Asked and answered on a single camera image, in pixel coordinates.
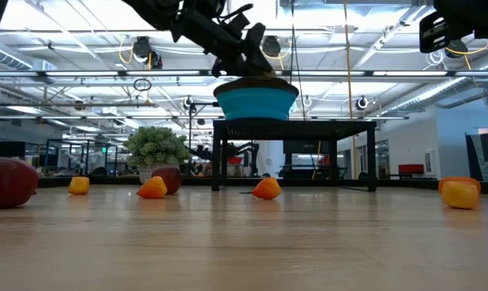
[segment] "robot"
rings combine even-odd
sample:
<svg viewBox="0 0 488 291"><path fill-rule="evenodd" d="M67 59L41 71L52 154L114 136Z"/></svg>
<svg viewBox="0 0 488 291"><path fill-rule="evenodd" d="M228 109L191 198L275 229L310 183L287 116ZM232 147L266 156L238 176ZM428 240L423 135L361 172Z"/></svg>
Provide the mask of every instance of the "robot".
<svg viewBox="0 0 488 291"><path fill-rule="evenodd" d="M156 29L171 31L174 41L185 36L204 48L205 53L215 55L217 59L212 68L215 77L219 77L221 71L233 76L274 76L259 48L265 26L255 24L246 38L241 39L242 30L250 24L242 12L251 9L252 4L221 16L226 0L123 1ZM457 48L457 41L472 32L476 38L488 38L488 0L435 0L434 7L436 12L420 23L422 53L451 44Z"/></svg>
<svg viewBox="0 0 488 291"><path fill-rule="evenodd" d="M219 77L221 71L233 76L274 76L259 47L266 27L255 24L242 40L242 30L250 24L243 12L251 9L252 4L223 16L226 0L123 1L154 28L170 31L174 41L185 36L202 47L204 53L215 55L214 77Z"/></svg>
<svg viewBox="0 0 488 291"><path fill-rule="evenodd" d="M190 154L204 160L212 161L212 152L208 148L204 148L202 145L198 145L196 150L188 149ZM228 144L228 157L236 157L239 154L249 152L251 154L250 168L251 177L259 177L259 169L257 168L257 158L259 156L260 145L254 142L247 142L240 146L235 146L233 142Z"/></svg>

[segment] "black table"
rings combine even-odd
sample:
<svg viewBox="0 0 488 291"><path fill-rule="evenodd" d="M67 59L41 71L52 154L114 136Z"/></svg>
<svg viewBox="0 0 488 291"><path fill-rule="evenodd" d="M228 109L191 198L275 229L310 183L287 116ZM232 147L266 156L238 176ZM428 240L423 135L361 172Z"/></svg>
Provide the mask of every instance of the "black table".
<svg viewBox="0 0 488 291"><path fill-rule="evenodd" d="M337 143L353 135L367 133L368 191L377 189L374 121L280 121L280 120L214 120L212 191L219 191L228 179L228 141L328 141L330 145L329 186L338 182Z"/></svg>

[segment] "white pot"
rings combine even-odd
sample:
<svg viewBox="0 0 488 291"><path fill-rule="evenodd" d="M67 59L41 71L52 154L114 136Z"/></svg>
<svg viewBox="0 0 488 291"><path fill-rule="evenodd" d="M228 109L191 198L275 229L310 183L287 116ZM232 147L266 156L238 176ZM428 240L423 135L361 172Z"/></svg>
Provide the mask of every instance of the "white pot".
<svg viewBox="0 0 488 291"><path fill-rule="evenodd" d="M161 167L176 167L179 169L179 165L154 164L150 166L138 166L138 171L140 172L140 182L142 184L147 182L147 180L152 178L153 172Z"/></svg>

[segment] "wooden floor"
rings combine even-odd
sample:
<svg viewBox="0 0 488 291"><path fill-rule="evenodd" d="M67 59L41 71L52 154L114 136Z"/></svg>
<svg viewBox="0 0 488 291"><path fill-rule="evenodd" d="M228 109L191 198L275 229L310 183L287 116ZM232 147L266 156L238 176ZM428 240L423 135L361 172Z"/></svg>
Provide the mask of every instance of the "wooden floor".
<svg viewBox="0 0 488 291"><path fill-rule="evenodd" d="M488 196L464 211L400 188L136 190L40 189L0 210L0 291L488 290Z"/></svg>

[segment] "white wall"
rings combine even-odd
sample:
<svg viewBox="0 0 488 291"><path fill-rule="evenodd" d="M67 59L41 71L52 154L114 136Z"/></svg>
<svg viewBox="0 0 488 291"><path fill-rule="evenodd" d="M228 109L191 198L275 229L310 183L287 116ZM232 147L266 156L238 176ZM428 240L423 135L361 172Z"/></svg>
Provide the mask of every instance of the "white wall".
<svg viewBox="0 0 488 291"><path fill-rule="evenodd" d="M388 140L389 170L392 175L398 174L400 164L425 164L425 153L436 151L436 176L439 178L440 165L438 134L434 108L427 108L423 113L410 115L409 120L388 120L381 124L381 130L375 132L376 141ZM338 151L352 150L351 137L338 143ZM356 147L366 145L366 133L356 138ZM353 151L351 155L351 173L354 173Z"/></svg>
<svg viewBox="0 0 488 291"><path fill-rule="evenodd" d="M259 175L268 173L271 177L278 178L278 173L284 165L284 142L283 141L255 141L260 145L257 168Z"/></svg>
<svg viewBox="0 0 488 291"><path fill-rule="evenodd" d="M478 93L477 88L472 89L441 103L451 103ZM437 109L436 116L441 175L470 177L465 134L477 134L479 129L488 128L488 109L483 100L453 109Z"/></svg>

